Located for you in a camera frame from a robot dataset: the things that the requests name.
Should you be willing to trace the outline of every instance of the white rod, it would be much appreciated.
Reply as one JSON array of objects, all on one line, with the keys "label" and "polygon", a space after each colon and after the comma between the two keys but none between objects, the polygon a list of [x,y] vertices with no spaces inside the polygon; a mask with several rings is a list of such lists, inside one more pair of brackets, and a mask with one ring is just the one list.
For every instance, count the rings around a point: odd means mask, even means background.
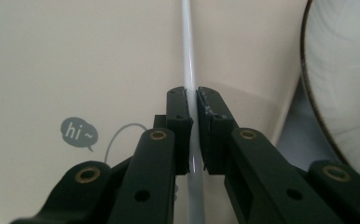
[{"label": "white rod", "polygon": [[194,70],[194,51],[192,44],[191,9],[189,0],[182,0],[183,10],[183,51],[184,51],[184,85],[187,90],[189,114],[194,120],[189,143],[190,173],[188,180],[188,223],[204,224],[203,181],[200,148],[200,131],[198,123],[197,94]]}]

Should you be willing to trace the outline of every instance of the speech bubble sticker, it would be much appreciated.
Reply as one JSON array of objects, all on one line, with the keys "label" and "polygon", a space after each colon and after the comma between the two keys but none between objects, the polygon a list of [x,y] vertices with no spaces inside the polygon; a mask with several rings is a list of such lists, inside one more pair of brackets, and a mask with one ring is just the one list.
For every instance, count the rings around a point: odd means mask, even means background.
[{"label": "speech bubble sticker", "polygon": [[87,147],[93,151],[91,146],[98,141],[98,132],[84,119],[68,118],[62,122],[61,133],[63,140],[73,147]]}]

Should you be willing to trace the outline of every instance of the white plastic tube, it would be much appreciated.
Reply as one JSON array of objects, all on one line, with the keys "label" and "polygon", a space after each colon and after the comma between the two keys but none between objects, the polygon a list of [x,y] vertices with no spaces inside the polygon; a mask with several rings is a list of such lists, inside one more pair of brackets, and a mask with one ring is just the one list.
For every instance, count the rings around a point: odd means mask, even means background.
[{"label": "white plastic tube", "polygon": [[188,223],[204,224],[204,202],[202,164],[200,148],[200,131],[198,123],[197,94],[194,70],[194,51],[192,44],[191,9],[189,0],[182,0],[183,10],[183,51],[184,51],[184,85],[187,90],[189,113],[194,124],[189,143],[190,173],[188,180]]}]

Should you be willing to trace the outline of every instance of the black mechanical arm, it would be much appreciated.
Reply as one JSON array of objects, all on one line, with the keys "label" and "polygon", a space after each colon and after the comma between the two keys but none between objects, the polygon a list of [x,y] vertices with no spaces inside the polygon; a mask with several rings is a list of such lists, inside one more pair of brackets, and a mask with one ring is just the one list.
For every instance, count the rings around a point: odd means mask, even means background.
[{"label": "black mechanical arm", "polygon": [[[270,141],[239,128],[221,95],[199,87],[201,153],[209,175],[224,175],[239,223],[360,223],[360,175],[345,164],[292,166]],[[70,169],[40,212],[13,224],[173,223],[176,175],[188,173],[192,118],[183,87],[167,92],[132,157],[110,168],[86,161]]]}]

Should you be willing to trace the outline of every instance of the hole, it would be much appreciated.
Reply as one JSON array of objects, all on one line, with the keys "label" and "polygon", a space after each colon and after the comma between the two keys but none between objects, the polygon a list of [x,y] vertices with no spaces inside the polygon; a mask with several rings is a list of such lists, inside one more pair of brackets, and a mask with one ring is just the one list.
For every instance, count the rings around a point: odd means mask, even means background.
[{"label": "hole", "polygon": [[90,179],[95,175],[95,171],[93,170],[87,170],[81,174],[81,178],[83,179]]},{"label": "hole", "polygon": [[294,200],[297,200],[297,201],[301,201],[303,199],[302,194],[296,189],[288,189],[287,195],[288,195],[288,197],[290,197]]},{"label": "hole", "polygon": [[143,203],[150,199],[150,192],[144,189],[139,190],[134,194],[134,199],[136,200],[136,202]]},{"label": "hole", "polygon": [[162,140],[166,138],[166,133],[163,131],[154,131],[150,134],[150,138],[153,140]]},{"label": "hole", "polygon": [[75,176],[76,182],[80,184],[87,184],[94,181],[101,175],[101,170],[96,166],[88,166],[82,168]]},{"label": "hole", "polygon": [[330,177],[331,179],[335,179],[340,182],[348,182],[351,181],[351,176],[338,166],[328,165],[323,168],[323,173]]},{"label": "hole", "polygon": [[256,134],[252,131],[243,130],[240,133],[241,137],[244,139],[252,140],[256,138]]}]

